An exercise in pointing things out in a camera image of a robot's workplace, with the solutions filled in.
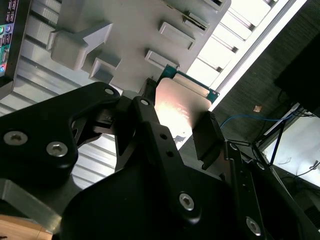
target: white panel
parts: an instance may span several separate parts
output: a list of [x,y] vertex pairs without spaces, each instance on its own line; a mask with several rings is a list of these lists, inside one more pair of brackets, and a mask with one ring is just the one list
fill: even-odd
[[84,180],[82,178],[79,178],[77,176],[72,175],[74,183],[80,187],[81,189],[86,189],[87,187],[90,187],[93,182],[89,182],[87,180]]
[[83,155],[79,155],[78,160],[76,161],[76,164],[79,166],[82,166],[84,168],[90,169],[92,171],[95,171],[96,173],[99,173],[103,176],[109,176],[115,172],[115,169],[103,165],[101,163],[98,163],[92,159],[89,159]]
[[203,61],[196,59],[186,74],[209,87],[217,78],[219,72]]
[[115,142],[106,138],[106,137],[100,137],[98,140],[93,141],[92,144],[94,144],[100,148],[104,148],[104,149],[110,151],[111,153],[116,152]]
[[19,61],[17,74],[57,94],[64,94],[76,89],[76,86],[48,74],[22,59]]
[[53,97],[52,95],[43,92],[35,88],[34,86],[30,85],[29,83],[21,80],[19,76],[15,78],[14,92],[28,99],[31,99],[37,103],[48,100]]
[[245,41],[235,35],[230,29],[222,24],[219,24],[213,32],[213,35],[225,42],[230,47],[241,48]]
[[25,33],[34,39],[37,39],[43,44],[48,43],[49,33],[55,29],[44,22],[36,19],[34,16],[30,15],[28,17],[28,23],[25,28]]
[[37,0],[33,0],[31,3],[31,10],[35,13],[45,17],[49,21],[54,24],[57,24],[59,14],[54,10],[50,9],[49,7],[45,6],[44,4],[40,3]]
[[61,4],[56,0],[33,0],[34,2],[37,1],[48,8],[52,9],[56,13],[60,12]]
[[30,103],[28,103],[20,98],[17,98],[13,95],[8,95],[8,96],[4,97],[3,99],[0,100],[0,103],[7,105],[8,107],[15,109],[15,110],[19,110],[19,109],[23,109],[23,108],[31,106]]
[[77,177],[81,177],[85,180],[88,180],[92,183],[96,183],[104,178],[101,175],[95,174],[95,173],[88,171],[86,169],[83,169],[77,165],[74,166],[74,168],[72,170],[72,174]]
[[156,67],[160,69],[165,69],[167,65],[170,65],[174,68],[177,68],[177,64],[173,63],[172,61],[166,59],[165,57],[159,55],[158,53],[149,50],[148,53],[145,56],[145,60],[149,63],[155,65]]
[[233,0],[231,8],[254,26],[258,26],[271,9],[263,0]]
[[3,107],[0,106],[0,113],[1,113],[2,115],[6,115],[6,114],[10,114],[11,111],[9,111],[8,109],[5,109],[5,108],[3,108]]
[[175,28],[167,22],[164,22],[159,30],[159,32],[170,39],[172,42],[176,43],[180,47],[191,50],[195,41],[192,37],[188,36],[184,32]]
[[244,40],[246,40],[252,33],[250,29],[248,29],[228,12],[226,12],[222,18],[221,23]]
[[233,51],[222,45],[212,37],[204,45],[198,58],[216,67],[224,69],[235,55]]
[[82,70],[73,71],[65,66],[62,66],[51,59],[50,53],[47,50],[30,42],[29,40],[23,41],[21,55],[53,72],[56,72],[59,75],[62,75],[65,78],[72,80],[80,86],[94,83],[93,80],[89,79],[89,73]]
[[103,151],[102,149],[98,149],[90,144],[85,144],[79,148],[79,152],[87,155],[93,159],[101,163],[105,163],[111,167],[115,167],[117,163],[117,158],[115,156],[115,152],[113,154],[108,153],[107,151]]

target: black cable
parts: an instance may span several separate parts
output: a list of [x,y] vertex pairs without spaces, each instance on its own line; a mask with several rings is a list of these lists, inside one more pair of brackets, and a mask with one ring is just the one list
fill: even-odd
[[263,130],[265,129],[266,122],[267,122],[267,121],[264,121],[264,122],[263,122],[263,125],[262,125],[262,128],[261,128],[260,132],[256,135],[256,137],[255,137],[255,139],[252,141],[252,143],[255,143],[255,142],[257,141],[257,139],[260,137],[260,135],[262,134]]
[[305,175],[305,174],[311,172],[312,170],[315,170],[319,165],[320,165],[320,162],[318,162],[318,163],[317,163],[314,167],[312,167],[310,170],[308,170],[308,171],[306,171],[306,172],[304,172],[304,173],[301,173],[301,174],[299,174],[299,175],[296,175],[293,179],[298,178],[298,177],[300,177],[300,176],[302,176],[302,175]]

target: screw hole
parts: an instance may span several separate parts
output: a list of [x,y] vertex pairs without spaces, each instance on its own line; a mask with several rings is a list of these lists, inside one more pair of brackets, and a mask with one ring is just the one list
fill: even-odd
[[108,88],[106,88],[104,91],[105,91],[107,94],[110,94],[110,95],[115,94],[114,91],[112,91],[111,89],[108,89]]
[[242,187],[244,188],[244,190],[246,190],[247,192],[250,192],[250,189],[247,185],[245,184],[242,184]]
[[173,158],[174,153],[172,151],[167,151],[166,154],[168,155],[168,157]]
[[221,180],[222,181],[226,181],[226,174],[225,173],[221,173],[220,175],[219,175],[219,177],[221,178]]
[[12,141],[20,142],[22,140],[21,136],[18,134],[14,134],[10,138]]
[[73,137],[75,138],[78,133],[78,128],[72,130]]
[[162,139],[164,139],[164,140],[167,140],[167,139],[168,139],[167,135],[165,135],[165,134],[163,134],[163,133],[160,134],[160,137],[161,137]]
[[241,174],[244,178],[247,178],[247,175],[246,175],[243,171],[240,171],[240,174]]

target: metal bar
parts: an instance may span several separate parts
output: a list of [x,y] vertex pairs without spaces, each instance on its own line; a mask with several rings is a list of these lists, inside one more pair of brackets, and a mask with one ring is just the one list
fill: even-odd
[[277,154],[277,150],[278,150],[278,147],[279,147],[279,144],[280,144],[280,140],[281,140],[282,134],[284,133],[285,126],[286,126],[286,121],[284,120],[281,123],[280,132],[279,132],[278,138],[276,139],[276,143],[275,143],[275,146],[274,146],[274,150],[273,150],[273,153],[272,153],[272,157],[271,157],[271,161],[269,163],[269,166],[272,166],[274,164],[274,161],[275,161],[275,158],[276,158],[276,154]]
[[266,158],[262,155],[261,151],[255,143],[252,144],[253,151],[257,154],[257,157],[260,162],[267,163]]

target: cable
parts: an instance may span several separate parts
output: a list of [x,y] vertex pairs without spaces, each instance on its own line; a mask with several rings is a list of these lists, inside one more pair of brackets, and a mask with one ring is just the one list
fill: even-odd
[[300,177],[300,176],[302,176],[302,175],[305,175],[305,174],[311,172],[312,170],[315,170],[319,165],[320,165],[320,162],[318,162],[318,163],[317,163],[314,167],[312,167],[310,170],[308,170],[308,171],[306,171],[306,172],[304,172],[304,173],[301,173],[301,174],[299,174],[299,175],[296,175],[293,179],[298,178],[298,177]]
[[281,119],[268,119],[268,118],[264,118],[264,117],[260,117],[260,116],[255,116],[255,115],[248,115],[248,114],[239,114],[239,115],[234,115],[229,117],[227,120],[225,120],[221,125],[220,128],[222,129],[223,126],[229,122],[231,119],[236,119],[236,118],[251,118],[251,119],[257,119],[257,120],[264,120],[264,121],[269,121],[269,122],[278,122],[278,121],[282,121],[282,120],[287,120],[289,118],[291,118],[293,116],[293,113],[290,114],[289,116],[285,117],[285,118],[281,118]]

